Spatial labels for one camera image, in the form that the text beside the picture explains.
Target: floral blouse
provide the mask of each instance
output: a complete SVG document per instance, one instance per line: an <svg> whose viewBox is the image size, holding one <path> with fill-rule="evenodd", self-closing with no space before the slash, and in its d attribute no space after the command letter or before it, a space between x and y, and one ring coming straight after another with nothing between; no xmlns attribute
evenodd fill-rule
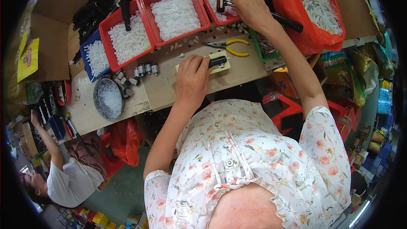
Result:
<svg viewBox="0 0 407 229"><path fill-rule="evenodd" d="M219 198L257 183L284 228L328 228L350 204L348 156L330 111L307 115L300 142L282 136L258 103L221 100L190 119L172 175L145 180L150 228L205 229Z"/></svg>

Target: work table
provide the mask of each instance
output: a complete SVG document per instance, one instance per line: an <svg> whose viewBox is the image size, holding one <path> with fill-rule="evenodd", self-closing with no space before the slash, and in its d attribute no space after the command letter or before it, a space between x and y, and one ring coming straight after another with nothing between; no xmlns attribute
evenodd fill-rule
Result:
<svg viewBox="0 0 407 229"><path fill-rule="evenodd" d="M176 100L176 65L180 64L182 60L192 54L204 56L211 52L218 52L218 49L216 48L202 45L201 43L203 42L227 41L234 38L241 38L250 43L249 45L243 43L234 43L230 45L230 48L236 52L247 52L249 53L249 56L238 57L227 52L228 57L230 57L229 61L231 68L210 75L208 94L266 77L268 72L284 65L284 60L282 58L270 60L266 63L262 62L258 57L253 42L249 39L248 34L242 34L232 31L231 29L229 33L227 32L228 29L226 27L222 31L216 30L216 26L212 26L210 29L212 30L211 32L208 29L207 33L201 32L187 37L186 42L184 41L184 38L177 41L178 43L183 44L180 48L171 50L171 45L175 44L172 43L161 47L159 50L156 50L155 53L147 54L125 66L122 71L128 78L134 76L133 71L138 64L157 63L160 72L157 76L150 74L142 77L139 86L133 85L131 87L134 90L134 95L132 95L130 99L125 100L124 109L116 120L105 120L96 111L93 102L93 88L97 81L91 83L85 70L82 70L72 80L72 98L64 106L64 113L71 113L71 120L75 129L80 135L84 135L147 111L158 111L172 106ZM199 43L194 43L189 48L189 41L193 40L196 35L198 35ZM375 36L363 39L352 39L348 40L348 42L345 41L344 47L360 43L364 44L374 40L376 40ZM178 56L181 53L184 53L185 56L180 58ZM68 139L69 137L66 135L65 139L60 143L63 143Z"/></svg>

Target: orange plastic bag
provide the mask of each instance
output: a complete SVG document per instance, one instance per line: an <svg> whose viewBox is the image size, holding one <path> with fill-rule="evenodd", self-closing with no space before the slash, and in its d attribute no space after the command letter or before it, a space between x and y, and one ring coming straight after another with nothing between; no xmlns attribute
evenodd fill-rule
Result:
<svg viewBox="0 0 407 229"><path fill-rule="evenodd" d="M293 31L290 28L285 29L288 36L290 36L303 55L320 53L325 49L333 52L338 52L342 49L346 31L343 26L338 2L331 0L331 4L336 7L339 26L343 31L341 35L333 35L312 23L301 0L273 0L274 8L280 15L303 25L302 33Z"/></svg>
<svg viewBox="0 0 407 229"><path fill-rule="evenodd" d="M138 148L143 135L134 118L112 125L110 146L113 154L131 166L138 166Z"/></svg>

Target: yellow-handled pliers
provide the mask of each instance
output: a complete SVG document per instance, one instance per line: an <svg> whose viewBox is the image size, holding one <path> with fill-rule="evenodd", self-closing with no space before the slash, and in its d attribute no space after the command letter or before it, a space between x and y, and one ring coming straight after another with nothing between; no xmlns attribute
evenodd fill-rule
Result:
<svg viewBox="0 0 407 229"><path fill-rule="evenodd" d="M210 42L210 43L203 43L204 45L207 46L212 46L215 48L223 48L226 49L228 52L230 52L233 55L239 56L239 57L245 57L245 56L249 56L249 53L237 53L235 51L233 51L232 49L230 49L229 47L227 47L228 45L230 45L231 43L235 43L235 42L240 42L240 43L245 43L245 44L249 44L249 42L247 42L244 39L240 39L240 38L236 38L236 39L232 39L229 40L227 42Z"/></svg>

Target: woman's right hand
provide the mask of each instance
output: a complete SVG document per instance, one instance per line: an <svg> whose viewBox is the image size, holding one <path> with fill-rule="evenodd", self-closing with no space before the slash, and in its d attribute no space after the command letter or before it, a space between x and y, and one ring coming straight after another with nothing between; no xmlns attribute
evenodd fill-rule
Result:
<svg viewBox="0 0 407 229"><path fill-rule="evenodd" d="M189 118L201 106L208 92L209 61L209 56L191 55L180 63L174 106L182 109Z"/></svg>
<svg viewBox="0 0 407 229"><path fill-rule="evenodd" d="M31 123L37 129L41 124L39 123L37 113L34 110L31 110Z"/></svg>
<svg viewBox="0 0 407 229"><path fill-rule="evenodd" d="M281 25L273 18L264 0L230 0L242 21L250 28L264 35L270 29L283 32Z"/></svg>

